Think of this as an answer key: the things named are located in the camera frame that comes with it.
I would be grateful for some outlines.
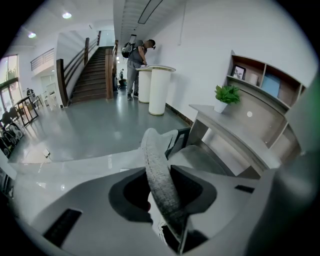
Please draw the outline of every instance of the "glossy floor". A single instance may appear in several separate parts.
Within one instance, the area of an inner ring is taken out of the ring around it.
[[[121,90],[112,100],[99,99],[53,111],[38,110],[39,117],[25,129],[11,163],[50,163],[95,158],[138,149],[144,132],[160,134],[187,127],[171,110],[163,116],[149,114],[149,104],[127,100]],[[43,151],[50,152],[45,158]]]

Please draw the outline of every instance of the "white pedestal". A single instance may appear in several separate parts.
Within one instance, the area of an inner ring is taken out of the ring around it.
[[[139,102],[150,102],[151,70],[139,71]]]
[[[136,70],[140,72],[139,101],[149,103],[151,115],[162,116],[165,113],[171,72],[176,70],[169,66],[160,65],[148,65]]]

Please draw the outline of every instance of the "baseboard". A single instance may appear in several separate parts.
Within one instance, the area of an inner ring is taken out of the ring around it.
[[[192,126],[194,124],[193,121],[191,121],[188,117],[186,117],[184,114],[176,110],[173,106],[170,106],[168,103],[165,104],[165,106],[170,109],[173,113],[175,113],[178,117],[180,117],[183,121],[185,121],[189,126]]]

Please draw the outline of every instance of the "potted plant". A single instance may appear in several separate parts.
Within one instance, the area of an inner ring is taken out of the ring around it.
[[[235,86],[225,85],[220,87],[219,85],[215,88],[215,98],[218,100],[214,105],[214,110],[218,113],[222,113],[226,106],[230,103],[238,103],[240,101],[238,90]]]

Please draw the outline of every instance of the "black slot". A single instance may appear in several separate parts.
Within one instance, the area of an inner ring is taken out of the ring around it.
[[[81,214],[78,210],[67,209],[48,229],[44,237],[60,247]]]
[[[247,192],[247,193],[250,193],[252,194],[255,189],[253,187],[249,187],[249,186],[244,186],[244,185],[238,185],[235,187],[236,190],[241,190],[241,191],[244,191],[244,192]]]

